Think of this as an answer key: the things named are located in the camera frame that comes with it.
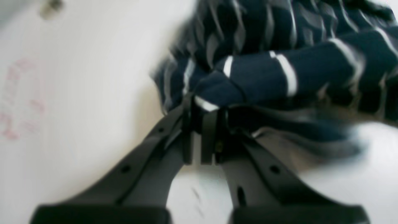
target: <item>white floor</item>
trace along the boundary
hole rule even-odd
[[[37,4],[2,21],[0,224],[28,223],[38,204],[90,186],[142,141],[162,117],[148,75],[193,6],[65,0],[51,21],[39,17]],[[321,165],[295,151],[276,154],[321,193],[364,205],[372,223],[398,223],[398,131],[380,124],[360,131],[371,146],[356,161]],[[263,141],[288,148],[274,136]],[[221,170],[184,167],[168,208],[177,224],[226,223],[232,205]]]

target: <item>striped fabric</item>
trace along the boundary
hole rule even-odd
[[[397,38],[344,0],[203,0],[153,78],[165,112],[193,92],[203,111],[323,102],[398,121]]]

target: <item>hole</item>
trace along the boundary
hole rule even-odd
[[[242,187],[238,187],[238,201],[240,206],[246,206],[246,196]]]
[[[281,170],[277,166],[271,166],[269,168],[274,174],[280,174]]]
[[[126,166],[124,166],[120,171],[122,172],[122,173],[128,173],[129,171],[130,171],[130,166],[129,165],[126,165]]]

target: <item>white surface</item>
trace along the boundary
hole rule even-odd
[[[38,204],[90,186],[141,142],[162,117],[149,73],[194,4],[65,2],[53,21],[31,5],[0,29],[0,224],[28,223]],[[368,124],[361,133],[371,148],[358,161],[320,165],[297,152],[280,156],[320,192],[363,204],[372,223],[398,223],[398,131]],[[177,224],[226,223],[232,206],[220,169],[184,167],[168,208]]]

